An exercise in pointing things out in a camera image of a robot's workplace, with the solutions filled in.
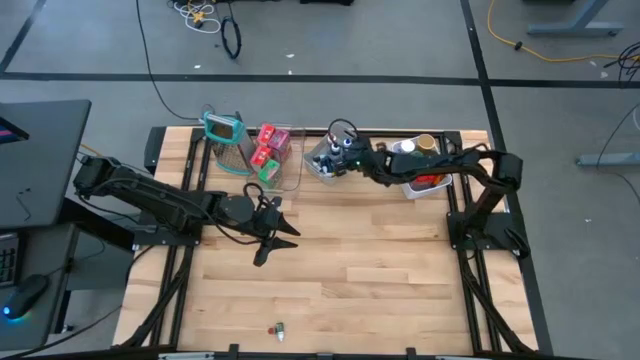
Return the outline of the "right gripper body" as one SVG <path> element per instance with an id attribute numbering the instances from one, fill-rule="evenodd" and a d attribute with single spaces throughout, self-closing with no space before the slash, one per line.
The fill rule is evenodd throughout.
<path id="1" fill-rule="evenodd" d="M 349 145 L 333 142 L 331 144 L 332 169 L 336 176 L 349 171 L 358 171 L 370 176 L 373 171 L 373 149 L 368 138 L 349 138 Z"/>

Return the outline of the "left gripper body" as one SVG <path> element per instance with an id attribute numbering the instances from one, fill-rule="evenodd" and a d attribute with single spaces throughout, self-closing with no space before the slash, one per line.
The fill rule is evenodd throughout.
<path id="1" fill-rule="evenodd" d="M 251 198 L 246 198 L 246 201 L 248 222 L 253 236 L 259 240 L 259 248 L 255 253 L 253 265 L 261 267 L 267 262 L 269 254 L 279 248 L 280 239 L 276 236 L 276 232 L 281 217 L 279 207 L 282 198 L 276 196 L 272 200 L 266 201 L 262 197 L 258 206 L 254 205 Z"/>

